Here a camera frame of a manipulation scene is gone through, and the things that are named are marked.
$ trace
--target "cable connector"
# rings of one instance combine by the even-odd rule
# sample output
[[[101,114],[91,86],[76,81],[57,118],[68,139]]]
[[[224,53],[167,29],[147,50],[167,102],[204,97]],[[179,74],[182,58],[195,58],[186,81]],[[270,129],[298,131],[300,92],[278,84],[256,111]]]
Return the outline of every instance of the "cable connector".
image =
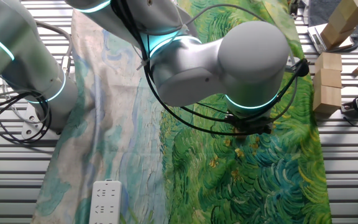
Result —
[[[150,59],[142,60],[142,62],[140,63],[139,67],[137,67],[136,70],[139,71],[141,68],[143,68],[144,66],[146,66],[149,61],[150,61]]]
[[[67,75],[67,76],[70,73],[70,67],[71,67],[71,58],[70,58],[70,56],[63,56],[63,58],[62,58],[62,69],[63,69],[65,75]]]
[[[303,58],[298,63],[296,63],[294,66],[294,74],[297,77],[305,77],[307,74],[309,74],[309,62],[307,59]]]

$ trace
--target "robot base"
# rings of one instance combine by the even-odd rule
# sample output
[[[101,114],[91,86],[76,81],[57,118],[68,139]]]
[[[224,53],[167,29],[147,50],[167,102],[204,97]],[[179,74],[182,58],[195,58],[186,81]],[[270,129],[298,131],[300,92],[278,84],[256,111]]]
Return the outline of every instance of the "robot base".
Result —
[[[39,121],[35,108],[29,103],[25,113],[25,118],[32,121]],[[22,137],[24,139],[31,138],[34,134],[38,133],[42,127],[42,123],[32,124],[24,123],[22,128]],[[60,138],[61,133],[57,133],[51,129],[45,134],[42,140],[57,140]]]
[[[358,118],[358,110],[354,109],[354,102],[344,103],[341,106],[341,113],[350,118]]]

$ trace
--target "blue painted cloth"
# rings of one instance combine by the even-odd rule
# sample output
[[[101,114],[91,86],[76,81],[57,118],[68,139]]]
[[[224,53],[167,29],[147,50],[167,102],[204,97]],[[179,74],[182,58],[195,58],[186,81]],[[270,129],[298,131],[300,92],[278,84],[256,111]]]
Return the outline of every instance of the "blue painted cloth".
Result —
[[[127,42],[74,12],[79,97],[53,153],[32,223],[88,224],[93,182],[122,182],[128,223],[166,223],[159,121],[140,58]]]

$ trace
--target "white cable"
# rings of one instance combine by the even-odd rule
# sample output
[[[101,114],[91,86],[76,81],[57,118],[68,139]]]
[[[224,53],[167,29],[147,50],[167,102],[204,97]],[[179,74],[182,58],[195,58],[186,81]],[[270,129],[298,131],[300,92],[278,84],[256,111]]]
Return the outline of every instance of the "white cable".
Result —
[[[165,44],[160,50],[158,50],[153,56],[156,57],[160,52],[163,52],[174,40],[175,38],[179,35],[179,33],[181,33],[180,31],[178,31],[173,37],[171,37],[170,41]],[[142,63],[139,65],[139,67],[137,67],[137,71],[139,71],[141,68],[143,68],[144,66],[147,65],[147,62],[149,62],[151,59],[151,57],[149,57],[146,61],[142,61]]]
[[[182,28],[184,24],[183,24],[183,21],[182,21],[181,16],[180,16],[178,6],[175,5],[175,9],[177,10],[178,17],[179,17],[179,20],[180,20],[180,28]]]
[[[295,62],[295,57],[293,56],[293,52],[291,49],[290,49],[290,58],[291,58],[292,66],[294,66],[296,64],[296,62]]]
[[[136,52],[137,56],[140,57],[140,59],[142,60],[142,56],[140,55],[140,53],[136,50],[135,46],[132,44],[132,47],[134,48],[134,51]]]
[[[6,100],[10,100],[10,99],[11,99],[11,96],[10,96],[10,94],[7,94],[7,93],[6,93],[5,88],[7,89],[7,83],[6,83],[5,80],[2,80],[2,91],[4,92],[5,99],[6,99]],[[42,120],[40,120],[40,121],[32,121],[32,120],[23,118],[23,117],[20,115],[20,113],[17,111],[17,108],[16,108],[15,105],[12,105],[11,108],[12,108],[12,110],[13,110],[13,113],[15,113],[16,116],[17,116],[18,118],[20,118],[21,120],[23,120],[24,122],[30,123],[30,124],[40,124],[40,123],[43,123],[44,121],[46,121],[47,118],[48,118],[49,111],[50,111],[49,104],[47,104],[47,106],[48,106],[47,114],[46,114],[45,117],[44,117]]]
[[[65,54],[65,56],[70,56],[71,55],[71,52],[73,51],[73,40],[71,39],[71,35],[64,31],[63,29],[57,27],[57,26],[54,26],[54,25],[50,25],[46,22],[41,22],[41,21],[35,21],[35,23],[37,24],[37,26],[39,27],[43,27],[45,29],[49,29],[49,30],[52,30],[58,34],[61,34],[63,35],[67,40],[68,40],[68,49],[67,49],[67,52]]]
[[[188,26],[189,24],[194,22],[195,19],[199,18],[200,15],[204,14],[204,12],[206,12],[206,11],[212,9],[212,8],[215,8],[215,7],[234,7],[236,9],[243,10],[244,12],[248,12],[249,14],[251,14],[251,15],[255,16],[256,18],[258,18],[259,20],[261,20],[263,22],[266,22],[266,20],[264,20],[262,17],[258,16],[257,14],[255,14],[255,13],[251,12],[250,10],[245,9],[245,8],[243,8],[241,6],[237,6],[235,4],[215,4],[213,6],[208,6],[208,7],[204,8],[201,12],[199,12],[195,17],[193,17],[189,21],[187,21],[184,25]],[[150,32],[150,31],[147,31],[147,30],[142,30],[142,32],[145,33],[145,34],[148,34],[148,35],[167,35],[167,34],[171,34],[171,33],[175,32],[175,31],[180,30],[182,27],[183,27],[183,23],[182,23],[181,26],[178,26],[178,27],[174,28],[173,30],[166,31],[166,32]]]

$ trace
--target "cable bundle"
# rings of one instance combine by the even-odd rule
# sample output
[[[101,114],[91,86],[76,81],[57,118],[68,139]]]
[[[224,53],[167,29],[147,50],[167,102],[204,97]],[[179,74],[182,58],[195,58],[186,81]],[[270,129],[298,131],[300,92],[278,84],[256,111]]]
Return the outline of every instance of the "cable bundle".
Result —
[[[3,95],[9,95],[11,93],[15,93],[15,92],[8,92],[5,94],[0,94],[0,96]],[[30,138],[27,139],[18,139],[16,138],[13,134],[9,133],[9,131],[7,130],[7,128],[5,127],[5,125],[3,125],[3,123],[0,120],[0,127],[3,128],[3,130],[5,131],[5,133],[0,132],[0,136],[2,138],[4,138],[7,141],[10,141],[12,143],[21,143],[21,144],[30,144],[30,143],[34,143],[37,142],[39,140],[41,140],[45,134],[47,133],[47,131],[50,128],[50,125],[52,124],[52,114],[50,112],[50,108],[48,106],[48,102],[46,101],[46,99],[40,94],[40,93],[36,93],[36,92],[25,92],[25,93],[20,93],[17,96],[12,97],[10,100],[6,100],[3,103],[0,103],[0,107],[4,106],[3,108],[0,109],[0,115],[8,110],[11,106],[13,106],[15,103],[17,103],[19,100],[24,99],[27,96],[33,96],[35,97],[35,99],[37,99],[37,101],[39,102],[39,105],[42,108],[42,111],[44,113],[44,115],[46,116],[46,118],[44,119],[44,122],[42,123],[42,127],[40,129],[40,131],[38,133],[36,133],[35,135],[33,135]]]
[[[214,6],[210,6],[207,7],[206,9],[202,10],[199,14],[197,14],[194,18],[192,18],[190,21],[186,22],[186,23],[182,23],[182,25],[180,27],[176,27],[168,32],[162,32],[162,33],[156,33],[156,32],[151,32],[148,30],[143,30],[142,32],[147,34],[147,44],[149,45],[149,35],[167,35],[167,34],[171,34],[173,32],[177,32],[178,30],[180,30],[183,25],[188,25],[191,24],[197,17],[199,17],[200,15],[202,15],[202,13],[206,12],[209,9],[212,9],[214,7],[234,7],[240,10],[243,10],[245,12],[248,12],[249,14],[252,14],[253,16],[259,18],[261,21],[264,21],[260,16],[254,14],[253,12],[244,9],[243,7],[237,6],[237,5],[233,5],[233,4],[217,4]],[[122,23],[125,25],[125,27],[127,28],[127,30],[132,34],[132,36],[135,38],[135,40],[138,42],[139,44],[139,48],[141,50],[141,59],[144,62],[144,72],[146,75],[146,79],[147,79],[147,83],[149,84],[150,89],[152,90],[152,93],[154,95],[154,97],[156,97],[156,99],[158,100],[158,102],[164,107],[164,109],[166,109],[174,118],[176,118],[177,120],[181,121],[182,123],[184,123],[185,125],[194,128],[198,131],[203,131],[206,133],[210,133],[210,134],[219,134],[219,135],[225,135],[225,136],[244,136],[244,135],[250,135],[250,134],[255,134],[254,130],[248,130],[248,131],[244,131],[241,133],[222,133],[222,132],[218,132],[218,131],[212,131],[212,130],[208,130],[208,129],[203,129],[197,126],[194,126],[192,124],[190,124],[189,122],[183,120],[181,117],[179,117],[177,114],[175,114],[158,96],[157,92],[154,89],[154,86],[152,84],[153,81],[153,73],[152,73],[152,69],[150,69],[150,47],[149,47],[149,51],[146,51],[145,47],[144,47],[144,43],[142,41],[142,38],[140,36],[140,32],[137,28],[137,25],[135,23],[135,20],[132,16],[131,10],[129,9],[129,6],[127,4],[126,0],[117,0],[117,1],[111,1],[111,9],[114,11],[114,13],[117,15],[118,18],[120,18],[120,20],[122,21]],[[278,103],[278,101],[280,101],[281,97],[284,95],[284,93],[288,90],[288,88],[290,87],[290,85],[292,85],[293,81],[295,81],[295,85],[297,85],[297,78],[298,77],[303,77],[305,75],[308,74],[309,70],[308,70],[308,64],[307,64],[307,60],[303,59],[300,61],[300,63],[297,64],[297,66],[293,66],[293,71],[294,71],[294,76],[291,78],[291,80],[288,82],[287,86],[280,92],[279,96],[277,97],[277,99],[275,100],[275,103]],[[260,126],[265,126],[266,124],[269,124],[273,121],[275,121],[276,119],[278,119],[279,117],[281,117],[285,112],[287,112],[287,110],[289,109],[290,105],[292,104],[292,101],[294,100],[296,95],[296,87],[295,87],[295,91],[293,93],[292,99],[290,101],[290,103],[288,104],[288,106],[275,118],[270,118],[266,121],[260,121]],[[271,109],[274,104],[271,104],[269,106],[267,106],[263,111],[268,111],[269,109]],[[215,110],[215,111],[219,111],[215,108],[212,108],[210,106],[207,106],[208,108],[210,108],[211,110]],[[251,124],[251,119],[256,118],[258,116],[260,116],[260,114],[263,114],[265,112],[261,111],[260,113],[257,113],[251,117],[248,118],[238,118],[236,116],[234,116],[233,114],[230,114],[229,119],[219,119],[219,118],[212,118],[209,116],[205,116],[203,114],[199,114],[191,109],[188,109],[186,107],[181,107],[181,109],[195,115],[195,116],[199,116],[201,118],[204,119],[209,119],[212,121],[217,121],[217,122],[224,122],[224,123],[229,123],[231,125],[234,125],[235,127],[237,127],[237,124],[240,124],[242,126],[247,126],[248,124]]]

